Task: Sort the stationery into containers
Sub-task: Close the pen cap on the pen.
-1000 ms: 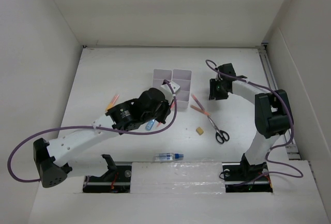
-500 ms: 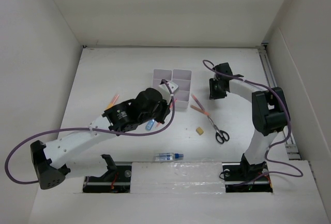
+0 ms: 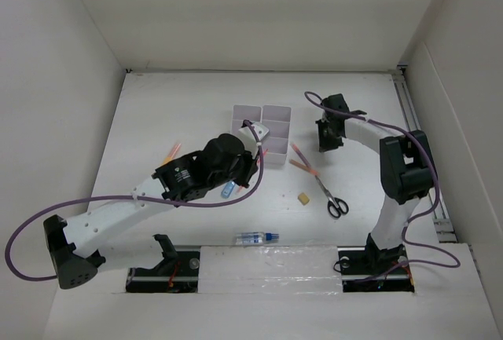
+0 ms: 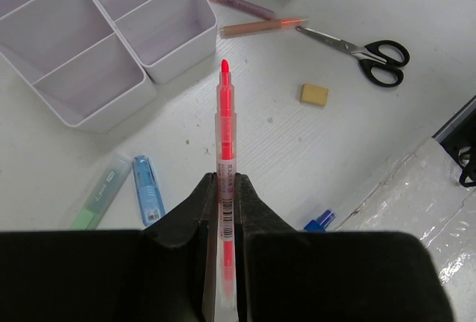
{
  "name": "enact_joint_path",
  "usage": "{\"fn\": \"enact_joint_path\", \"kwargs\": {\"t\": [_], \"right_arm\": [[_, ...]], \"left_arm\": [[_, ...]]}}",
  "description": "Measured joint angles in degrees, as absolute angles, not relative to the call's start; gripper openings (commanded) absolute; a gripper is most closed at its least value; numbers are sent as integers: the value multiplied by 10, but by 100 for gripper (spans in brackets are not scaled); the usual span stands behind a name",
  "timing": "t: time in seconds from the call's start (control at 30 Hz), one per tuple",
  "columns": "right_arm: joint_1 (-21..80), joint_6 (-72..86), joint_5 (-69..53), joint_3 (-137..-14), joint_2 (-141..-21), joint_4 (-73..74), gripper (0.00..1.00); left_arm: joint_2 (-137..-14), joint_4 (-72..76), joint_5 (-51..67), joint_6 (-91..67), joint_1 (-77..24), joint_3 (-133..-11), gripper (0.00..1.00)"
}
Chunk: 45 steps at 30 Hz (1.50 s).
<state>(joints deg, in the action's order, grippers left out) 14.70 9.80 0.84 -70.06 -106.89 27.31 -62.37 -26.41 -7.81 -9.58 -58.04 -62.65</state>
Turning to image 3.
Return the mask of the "red highlighter pen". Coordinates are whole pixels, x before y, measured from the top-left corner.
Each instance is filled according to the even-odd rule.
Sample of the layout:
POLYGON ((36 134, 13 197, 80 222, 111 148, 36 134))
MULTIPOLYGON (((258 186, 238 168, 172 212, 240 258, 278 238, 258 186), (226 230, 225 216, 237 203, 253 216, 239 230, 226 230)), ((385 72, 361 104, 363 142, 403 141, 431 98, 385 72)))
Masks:
MULTIPOLYGON (((265 155, 268 153, 269 149, 266 148, 265 150, 263 150, 263 156, 265 157, 265 155)), ((257 160, 256 160, 256 166, 257 166, 257 172, 259 172, 259 168, 260 168, 260 157, 259 155, 257 155, 257 160)), ((245 187, 244 186, 239 186, 235 192, 236 195, 238 195, 245 187)))

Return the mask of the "purple pen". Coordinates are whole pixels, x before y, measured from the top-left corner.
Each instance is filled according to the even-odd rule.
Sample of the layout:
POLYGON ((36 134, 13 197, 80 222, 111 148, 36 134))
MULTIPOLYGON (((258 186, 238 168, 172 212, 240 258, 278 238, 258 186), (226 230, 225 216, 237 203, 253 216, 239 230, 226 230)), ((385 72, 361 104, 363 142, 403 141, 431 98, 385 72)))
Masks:
POLYGON ((300 149, 298 148, 298 146, 295 143, 293 143, 293 142, 290 143, 290 146, 292 147, 292 149, 294 150, 294 152, 297 154, 297 156, 301 159, 301 161, 303 162, 304 166, 310 169, 311 168, 311 164, 307 160, 306 156, 300 151, 300 149))

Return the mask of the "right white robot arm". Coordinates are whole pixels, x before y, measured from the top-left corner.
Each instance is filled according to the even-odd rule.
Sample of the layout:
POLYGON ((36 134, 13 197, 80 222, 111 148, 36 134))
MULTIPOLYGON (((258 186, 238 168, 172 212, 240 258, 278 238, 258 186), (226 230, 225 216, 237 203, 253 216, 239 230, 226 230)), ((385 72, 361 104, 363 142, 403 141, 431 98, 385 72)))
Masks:
POLYGON ((319 98, 323 110, 318 126, 320 152, 336 150, 343 139, 366 146, 380 158, 380 183, 384 203, 368 234, 363 262, 372 272, 382 272, 403 249, 402 230, 420 199, 435 187, 436 178, 428 139, 424 132, 408 132, 369 119, 365 112, 349 109, 343 95, 319 98))

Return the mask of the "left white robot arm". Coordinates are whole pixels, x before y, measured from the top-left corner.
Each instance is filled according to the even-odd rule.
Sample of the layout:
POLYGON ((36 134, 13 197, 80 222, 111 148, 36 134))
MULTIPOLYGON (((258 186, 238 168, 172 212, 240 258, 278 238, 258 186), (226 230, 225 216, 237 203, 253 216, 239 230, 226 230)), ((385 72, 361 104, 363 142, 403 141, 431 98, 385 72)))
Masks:
POLYGON ((47 218, 43 228, 60 289, 81 286, 111 267, 105 244, 140 222, 182 204, 198 207, 199 199, 230 181, 248 187, 265 135, 256 127, 222 133, 204 149, 156 168, 129 199, 113 199, 69 219, 47 218))

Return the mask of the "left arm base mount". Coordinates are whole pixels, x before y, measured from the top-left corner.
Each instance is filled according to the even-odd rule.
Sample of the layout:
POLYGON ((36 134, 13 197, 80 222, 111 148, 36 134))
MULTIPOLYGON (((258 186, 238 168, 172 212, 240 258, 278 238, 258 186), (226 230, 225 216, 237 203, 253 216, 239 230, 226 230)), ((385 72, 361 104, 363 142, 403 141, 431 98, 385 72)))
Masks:
POLYGON ((192 294, 198 290, 199 247, 175 247, 167 235, 156 234, 162 258, 150 269, 128 270, 125 291, 131 294, 192 294))

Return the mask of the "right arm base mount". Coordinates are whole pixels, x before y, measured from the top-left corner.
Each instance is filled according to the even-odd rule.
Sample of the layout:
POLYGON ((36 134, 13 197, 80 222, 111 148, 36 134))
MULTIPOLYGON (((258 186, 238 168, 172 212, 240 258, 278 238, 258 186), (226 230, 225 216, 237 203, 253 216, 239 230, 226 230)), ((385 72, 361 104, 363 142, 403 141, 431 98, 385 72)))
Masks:
POLYGON ((332 268, 341 276, 343 293, 414 293, 410 268, 401 261, 406 261, 405 255, 371 265, 363 247, 343 247, 332 268))

